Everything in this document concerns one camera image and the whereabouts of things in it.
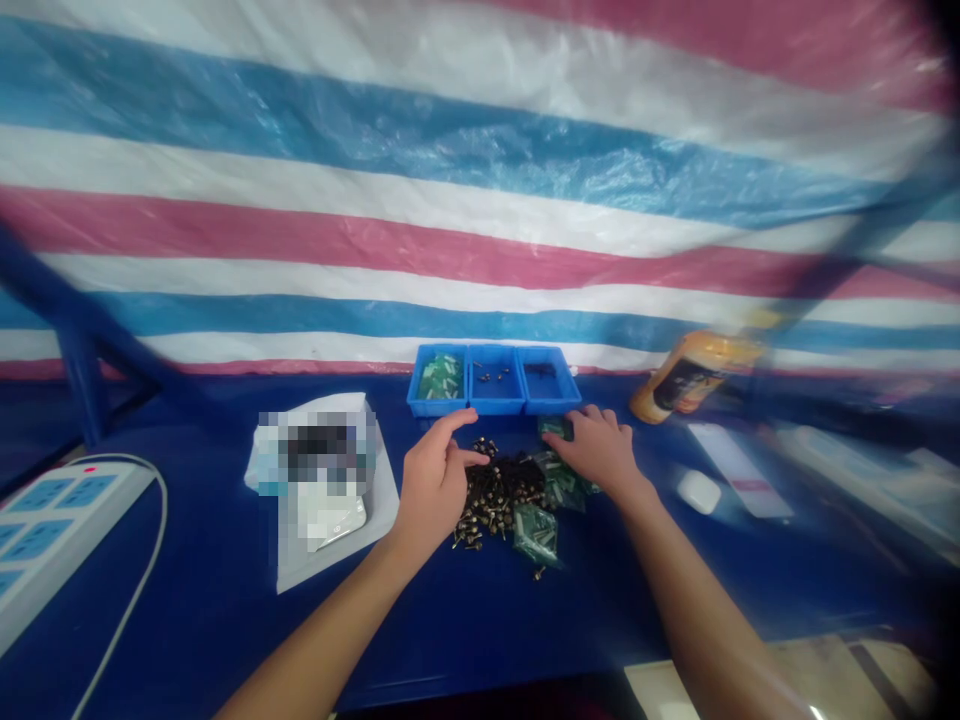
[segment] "blue stripe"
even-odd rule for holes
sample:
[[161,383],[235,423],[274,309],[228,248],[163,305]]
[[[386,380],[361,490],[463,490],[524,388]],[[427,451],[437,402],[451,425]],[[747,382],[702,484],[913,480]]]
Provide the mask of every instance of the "blue stripe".
[[[202,296],[92,293],[134,334],[188,332],[338,332],[369,337],[483,338],[587,343],[667,352],[700,323],[622,313],[551,310],[462,312],[400,302],[332,300],[297,295]],[[0,328],[43,327],[36,316],[0,297]],[[908,329],[808,321],[778,347],[809,352],[851,349],[960,349],[960,325]]]
[[650,133],[9,17],[0,18],[0,97],[0,122],[14,125],[745,229],[858,211],[888,189]]

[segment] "striped tarpaulin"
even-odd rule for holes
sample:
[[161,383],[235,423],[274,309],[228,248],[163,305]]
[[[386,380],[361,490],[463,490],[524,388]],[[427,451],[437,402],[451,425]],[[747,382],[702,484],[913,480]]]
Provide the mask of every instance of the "striped tarpaulin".
[[[0,1],[0,215],[191,372],[404,371],[449,339],[641,370],[804,297],[947,127],[899,0],[560,5]],[[888,259],[960,271],[958,220]],[[778,365],[950,370],[958,300],[865,268]],[[0,296],[0,376],[58,358]]]

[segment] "orange bottle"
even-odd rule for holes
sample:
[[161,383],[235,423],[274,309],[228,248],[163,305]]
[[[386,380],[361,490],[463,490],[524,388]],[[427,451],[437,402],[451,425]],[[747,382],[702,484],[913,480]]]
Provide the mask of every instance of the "orange bottle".
[[695,330],[684,335],[666,362],[630,399],[630,411],[659,425],[674,410],[691,413],[732,373],[751,367],[762,346],[739,335]]

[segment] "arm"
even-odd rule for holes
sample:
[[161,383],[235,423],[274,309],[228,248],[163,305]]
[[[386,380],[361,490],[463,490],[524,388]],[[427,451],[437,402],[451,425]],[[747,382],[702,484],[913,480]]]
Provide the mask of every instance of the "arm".
[[464,468],[490,462],[451,439],[457,428],[476,421],[476,410],[458,410],[407,453],[393,529],[234,693],[219,720],[330,714],[393,603],[456,527],[467,498]]
[[616,503],[653,591],[677,672],[704,720],[811,718],[633,457],[633,429],[612,410],[572,412],[574,440],[544,440]]

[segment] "workbench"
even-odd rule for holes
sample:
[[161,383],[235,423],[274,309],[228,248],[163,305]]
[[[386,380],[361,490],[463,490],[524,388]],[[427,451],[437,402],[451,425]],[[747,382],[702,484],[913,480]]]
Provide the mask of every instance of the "workbench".
[[[879,624],[923,622],[922,594],[795,468],[758,451],[758,465],[796,515],[748,516],[726,489],[712,516],[678,498],[685,467],[709,470],[683,420],[641,426],[627,399],[636,377],[578,378],[584,402],[636,428],[641,470],[759,634],[781,641]],[[90,452],[155,463],[170,490],[166,539],[153,575],[87,708],[91,718],[207,718],[357,566],[360,552],[283,595],[269,541],[274,500],[243,484],[261,411],[364,391],[400,481],[404,453],[427,425],[406,406],[408,376],[200,378],[240,423],[208,435],[156,398]],[[541,448],[533,417],[484,417],[457,434],[502,452]],[[154,544],[153,484],[0,659],[9,718],[69,717],[89,682]],[[480,552],[441,546],[410,583],[350,679],[338,709],[464,693],[664,660],[649,589],[610,500],[558,512],[564,569],[535,568],[509,542]],[[337,648],[330,648],[336,653]]]

